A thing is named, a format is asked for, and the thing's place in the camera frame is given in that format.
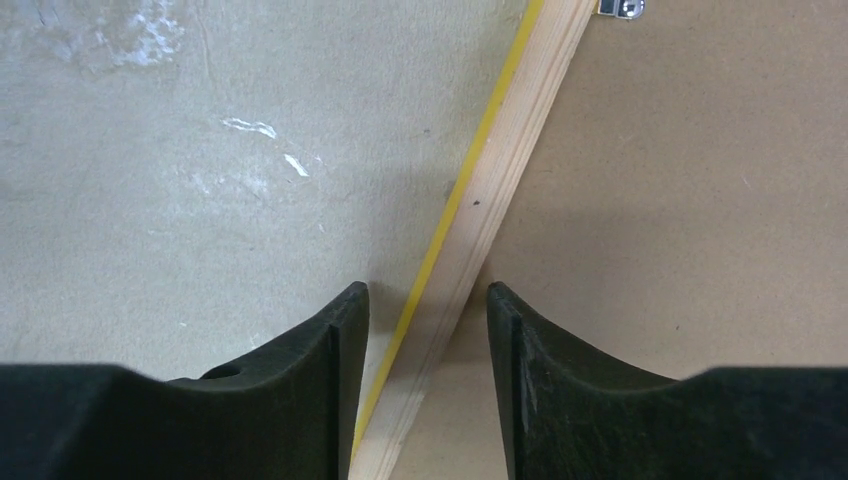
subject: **yellow tape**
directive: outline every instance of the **yellow tape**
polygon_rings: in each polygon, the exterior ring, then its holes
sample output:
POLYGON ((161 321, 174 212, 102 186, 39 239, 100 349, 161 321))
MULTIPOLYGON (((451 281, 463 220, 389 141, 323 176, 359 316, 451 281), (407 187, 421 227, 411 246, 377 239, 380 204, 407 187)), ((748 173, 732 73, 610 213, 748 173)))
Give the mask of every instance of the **yellow tape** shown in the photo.
POLYGON ((409 297, 406 300, 406 305, 398 320, 397 328, 380 363, 380 368, 377 370, 377 377, 368 396, 365 398, 365 404, 362 407, 362 414, 356 422, 356 430, 353 436, 353 456, 356 455, 359 449, 359 444, 362 442, 362 436, 365 434, 365 427, 374 413, 374 408, 377 406, 377 400, 380 398, 380 392, 386 384, 386 379, 389 377, 389 371, 400 350, 401 342, 409 330, 409 323, 412 321, 412 316, 415 313, 418 302, 421 300, 421 295, 424 293, 424 287, 427 286, 427 280, 433 272, 433 266, 436 264, 436 259, 439 257, 439 251, 442 249, 442 244, 447 236, 448 229, 453 223, 456 216, 456 211, 459 209, 459 202, 465 193, 465 188, 468 186, 468 181, 471 179, 471 174, 474 172, 474 167, 480 154, 483 151, 483 146, 486 145, 486 139, 489 137, 489 131, 492 124, 495 122, 495 117, 500 111, 501 104, 506 97, 506 92, 512 82, 512 77, 515 70, 518 68, 518 63, 521 61, 521 56, 524 53, 524 47, 527 46, 527 41, 530 39, 530 33, 536 25, 536 19, 542 11, 544 0, 528 0, 527 10, 524 12, 524 19, 518 27, 518 32, 515 35, 515 41, 509 50, 506 57, 503 70, 495 84, 495 89, 489 99, 489 104, 486 107, 486 112, 483 114, 483 119, 480 126, 477 128, 477 133, 474 135, 474 140, 471 142, 471 147, 468 149, 468 154, 465 156, 465 161, 462 163, 462 168, 459 170, 459 176, 456 179, 456 185, 448 198, 447 205, 442 212, 442 218, 439 220, 439 225, 436 227, 436 233, 430 242, 430 248, 424 256, 424 261, 421 263, 421 268, 418 270, 418 276, 415 278, 415 283, 409 292, 409 297))

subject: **curved black edge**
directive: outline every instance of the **curved black edge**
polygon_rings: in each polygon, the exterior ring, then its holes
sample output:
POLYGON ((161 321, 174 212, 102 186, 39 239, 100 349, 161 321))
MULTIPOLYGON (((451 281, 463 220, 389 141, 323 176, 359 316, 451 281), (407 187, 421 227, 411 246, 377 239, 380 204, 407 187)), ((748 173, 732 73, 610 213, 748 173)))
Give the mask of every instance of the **curved black edge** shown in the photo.
POLYGON ((0 476, 345 479, 368 339, 357 282, 201 379, 0 367, 0 476))
POLYGON ((848 478, 848 369, 673 382, 582 342, 502 283, 488 317, 510 479, 848 478))

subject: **gray concrete floor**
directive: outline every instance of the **gray concrete floor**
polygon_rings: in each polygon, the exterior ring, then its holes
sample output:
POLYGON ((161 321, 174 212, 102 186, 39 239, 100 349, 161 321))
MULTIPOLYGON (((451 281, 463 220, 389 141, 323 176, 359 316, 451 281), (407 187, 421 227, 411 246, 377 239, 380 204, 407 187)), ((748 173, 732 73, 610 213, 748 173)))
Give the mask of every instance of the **gray concrete floor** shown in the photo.
POLYGON ((196 376, 363 280, 368 388, 523 4, 2 0, 0 361, 196 376))
MULTIPOLYGON (((480 283, 674 378, 848 364, 848 12, 653 2, 595 18, 480 283)), ((480 298, 393 478, 506 478, 480 298)))

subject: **wooden plank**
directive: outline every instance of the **wooden plank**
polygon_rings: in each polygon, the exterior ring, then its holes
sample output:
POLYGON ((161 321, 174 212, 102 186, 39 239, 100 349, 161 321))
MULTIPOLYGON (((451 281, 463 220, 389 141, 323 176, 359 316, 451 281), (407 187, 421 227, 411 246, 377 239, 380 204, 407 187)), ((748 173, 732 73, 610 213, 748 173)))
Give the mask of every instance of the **wooden plank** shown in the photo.
POLYGON ((430 374, 462 313, 595 5, 596 0, 530 0, 374 389, 366 397, 350 478, 391 475, 430 374))

